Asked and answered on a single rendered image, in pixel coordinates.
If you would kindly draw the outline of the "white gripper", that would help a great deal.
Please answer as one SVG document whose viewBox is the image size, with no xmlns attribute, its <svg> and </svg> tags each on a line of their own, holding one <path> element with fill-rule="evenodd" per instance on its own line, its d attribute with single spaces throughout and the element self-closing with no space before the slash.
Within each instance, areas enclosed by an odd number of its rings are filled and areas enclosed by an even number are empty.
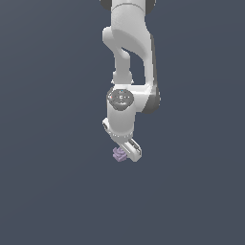
<svg viewBox="0 0 245 245">
<path fill-rule="evenodd" d="M 107 118 L 102 121 L 102 125 L 110 138 L 126 153 L 127 158 L 130 158 L 133 162 L 137 162 L 142 157 L 141 147 L 132 138 L 133 131 L 125 135 L 118 135 L 111 129 Z"/>
</svg>

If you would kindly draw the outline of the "small purple block object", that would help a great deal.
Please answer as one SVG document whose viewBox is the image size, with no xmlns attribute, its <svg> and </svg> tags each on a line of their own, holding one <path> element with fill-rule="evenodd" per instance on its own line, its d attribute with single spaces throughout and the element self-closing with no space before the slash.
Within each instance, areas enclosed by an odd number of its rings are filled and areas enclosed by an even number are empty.
<svg viewBox="0 0 245 245">
<path fill-rule="evenodd" d="M 115 147 L 113 149 L 113 157 L 118 162 L 122 162 L 122 161 L 125 161 L 127 159 L 126 153 L 120 147 Z"/>
</svg>

